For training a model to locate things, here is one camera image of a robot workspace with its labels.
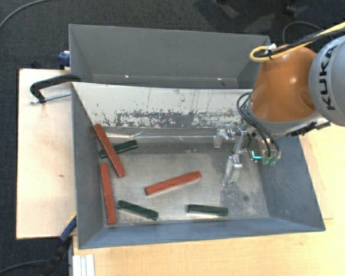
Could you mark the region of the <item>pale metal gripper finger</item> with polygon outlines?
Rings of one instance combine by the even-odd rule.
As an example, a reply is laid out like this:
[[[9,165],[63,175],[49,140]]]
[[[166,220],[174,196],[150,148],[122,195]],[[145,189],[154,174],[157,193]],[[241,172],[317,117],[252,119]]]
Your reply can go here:
[[[241,130],[235,126],[218,126],[213,136],[214,148],[220,148],[223,141],[238,141],[242,135]]]
[[[223,186],[236,183],[240,177],[243,165],[239,155],[231,155],[227,159],[223,176],[220,182]]]

